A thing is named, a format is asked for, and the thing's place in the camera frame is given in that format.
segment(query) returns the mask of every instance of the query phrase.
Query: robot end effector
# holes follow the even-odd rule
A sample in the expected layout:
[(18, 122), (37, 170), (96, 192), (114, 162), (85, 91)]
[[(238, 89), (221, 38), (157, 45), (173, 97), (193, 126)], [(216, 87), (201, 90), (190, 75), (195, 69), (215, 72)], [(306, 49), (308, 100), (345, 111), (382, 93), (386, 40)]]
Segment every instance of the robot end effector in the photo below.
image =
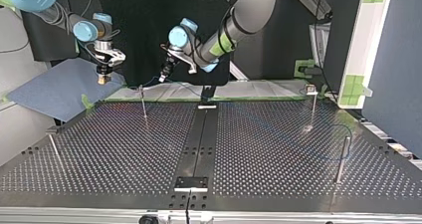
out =
[[(111, 39), (118, 31), (112, 29), (110, 15), (96, 13), (88, 20), (69, 13), (56, 0), (0, 0), (0, 4), (31, 12), (48, 24), (73, 32), (79, 41), (86, 43), (84, 48), (96, 59), (101, 85), (110, 81), (113, 68), (125, 60), (125, 54), (112, 47)], [(91, 44), (94, 44), (92, 51), (88, 48)]]
[(236, 49), (246, 36), (259, 32), (270, 20), (276, 0), (227, 0), (230, 8), (221, 21), (218, 31), (202, 44), (197, 39), (198, 26), (189, 19), (183, 19), (169, 33), (167, 59), (161, 71), (160, 81), (171, 75), (175, 64), (183, 61), (190, 65), (189, 74), (195, 74), (197, 67), (207, 73), (219, 64), (219, 58)]

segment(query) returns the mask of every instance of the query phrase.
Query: cable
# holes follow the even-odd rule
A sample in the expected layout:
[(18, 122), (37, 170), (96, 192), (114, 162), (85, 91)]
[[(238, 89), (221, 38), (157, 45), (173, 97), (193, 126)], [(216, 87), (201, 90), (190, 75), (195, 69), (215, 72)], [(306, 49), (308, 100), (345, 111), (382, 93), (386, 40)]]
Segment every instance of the cable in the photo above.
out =
[(24, 46), (17, 48), (17, 49), (10, 50), (10, 51), (0, 51), (0, 54), (19, 52), (19, 51), (24, 50), (26, 47), (28, 47), (28, 45), (29, 45), (29, 39)]
[[(147, 87), (147, 86), (151, 85), (155, 80), (158, 80), (158, 79), (159, 79), (159, 77), (153, 77), (149, 82), (143, 84), (142, 86)], [(131, 89), (131, 90), (139, 89), (139, 87), (128, 87), (128, 88)]]
[(93, 45), (94, 43), (86, 43), (86, 44), (82, 44), (81, 43), (81, 41), (79, 41), (78, 40), (78, 44), (82, 47), (82, 48), (84, 48), (90, 55), (91, 55), (91, 57), (93, 57), (94, 59), (96, 59), (96, 61), (98, 61), (99, 63), (102, 63), (102, 64), (105, 64), (105, 65), (108, 65), (108, 63), (106, 63), (106, 62), (103, 62), (103, 61), (101, 61), (100, 59), (98, 59), (97, 57), (96, 57), (96, 55), (94, 55), (93, 54), (93, 52), (88, 48), (88, 45)]
[(190, 224), (190, 215), (189, 215), (189, 205), (190, 205), (190, 196), (192, 195), (192, 191), (189, 192), (189, 197), (187, 198), (187, 204), (186, 204), (186, 224)]
[[(229, 7), (229, 9), (227, 9), (227, 11), (226, 11), (226, 13), (224, 14), (224, 16), (223, 16), (223, 18), (221, 19), (221, 22), (220, 22), (220, 27), (218, 28), (218, 32), (217, 32), (217, 36), (218, 36), (218, 45), (220, 46), (220, 49), (223, 51), (223, 53), (224, 54), (228, 54), (229, 52), (227, 52), (225, 49), (224, 49), (224, 47), (223, 47), (223, 45), (222, 45), (222, 43), (221, 43), (221, 30), (222, 30), (222, 28), (224, 27), (224, 26), (227, 26), (227, 24), (226, 24), (226, 18), (227, 18), (227, 15), (230, 13), (230, 10), (232, 10), (232, 8), (233, 8), (233, 6), (230, 6)], [(228, 40), (230, 41), (230, 44), (232, 44), (232, 46), (235, 46), (234, 45), (234, 43), (233, 43), (233, 41), (232, 41), (232, 39), (230, 38), (228, 38)]]
[(87, 4), (87, 7), (85, 8), (84, 12), (81, 14), (81, 17), (84, 17), (84, 15), (88, 12), (88, 9), (90, 9), (91, 3), (93, 0), (90, 0)]
[[(317, 4), (316, 4), (316, 21), (315, 21), (315, 23), (314, 23), (314, 34), (315, 34), (315, 39), (316, 39), (316, 56), (317, 56), (317, 61), (318, 61), (318, 67), (319, 67), (319, 69), (322, 71), (322, 76), (323, 76), (323, 79), (325, 80), (326, 85), (328, 86), (329, 90), (333, 93), (332, 87), (331, 87), (331, 85), (329, 84), (328, 79), (326, 78), (325, 71), (323, 70), (323, 68), (322, 68), (322, 64), (321, 64), (321, 62), (320, 62), (319, 47), (318, 47), (318, 42), (317, 42), (317, 14), (318, 14), (318, 12), (319, 12), (320, 1), (321, 1), (321, 0), (317, 0)], [(336, 97), (334, 94), (332, 94), (332, 96), (334, 97), (335, 102), (338, 104), (338, 99), (337, 99), (337, 97)]]
[(65, 24), (65, 30), (69, 34), (71, 34), (72, 31), (72, 24), (70, 22), (69, 17), (72, 15), (72, 13), (69, 13), (60, 3), (56, 2), (53, 7), (56, 9), (57, 16), (53, 20), (47, 20), (43, 14), (41, 13), (34, 13), (37, 16), (39, 16), (41, 19), (43, 19), (44, 22), (47, 24), (58, 26), (62, 23)]

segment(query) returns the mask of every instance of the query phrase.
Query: light gray cloth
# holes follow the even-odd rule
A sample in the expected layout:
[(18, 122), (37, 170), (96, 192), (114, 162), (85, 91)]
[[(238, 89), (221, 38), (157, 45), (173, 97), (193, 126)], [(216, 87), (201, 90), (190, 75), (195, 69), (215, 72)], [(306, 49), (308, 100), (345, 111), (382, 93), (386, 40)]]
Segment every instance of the light gray cloth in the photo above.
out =
[(120, 89), (124, 77), (113, 73), (104, 86), (97, 83), (96, 65), (83, 59), (69, 59), (11, 92), (7, 98), (20, 106), (69, 121), (86, 107), (83, 95), (90, 103), (103, 100)]

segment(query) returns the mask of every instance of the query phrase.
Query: metal rod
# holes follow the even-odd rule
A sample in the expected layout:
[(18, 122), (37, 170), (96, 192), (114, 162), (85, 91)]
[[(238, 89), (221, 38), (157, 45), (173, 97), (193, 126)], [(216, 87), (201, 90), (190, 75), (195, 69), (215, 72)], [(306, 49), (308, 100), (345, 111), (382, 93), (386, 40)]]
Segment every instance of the metal rod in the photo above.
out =
[(313, 113), (316, 111), (316, 105), (317, 105), (317, 93), (314, 95)]
[(139, 91), (140, 91), (140, 99), (142, 100), (143, 117), (148, 118), (148, 115), (146, 114), (146, 107), (145, 107), (145, 100), (144, 100), (145, 94), (143, 93), (143, 85), (140, 85)]
[(57, 150), (56, 143), (54, 142), (53, 136), (51, 134), (49, 134), (49, 139), (53, 146), (54, 152), (56, 153), (56, 155), (59, 155), (59, 151)]
[(351, 141), (351, 137), (349, 137), (349, 136), (347, 136), (344, 139), (344, 144), (343, 144), (343, 148), (342, 148), (342, 151), (341, 151), (340, 162), (338, 164), (337, 175), (335, 176), (335, 183), (336, 184), (341, 183), (341, 177), (342, 177), (342, 173), (343, 173), (343, 170), (344, 170), (345, 159), (346, 159), (346, 156), (347, 156), (347, 150), (348, 150), (348, 146), (350, 145), (350, 141)]

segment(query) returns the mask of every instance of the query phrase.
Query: gray fabric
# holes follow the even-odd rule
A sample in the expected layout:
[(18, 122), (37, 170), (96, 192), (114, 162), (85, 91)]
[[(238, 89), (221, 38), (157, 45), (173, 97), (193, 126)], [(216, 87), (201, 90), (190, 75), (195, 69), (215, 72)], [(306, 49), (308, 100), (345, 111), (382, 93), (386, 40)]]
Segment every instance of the gray fabric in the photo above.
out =
[(69, 121), (85, 110), (82, 95), (90, 103), (105, 99), (124, 83), (119, 74), (112, 74), (112, 82), (97, 83), (96, 65), (82, 59), (71, 59), (36, 77), (10, 93), (7, 98), (18, 105), (44, 113), (62, 121)]
[(422, 0), (391, 0), (363, 114), (422, 157)]

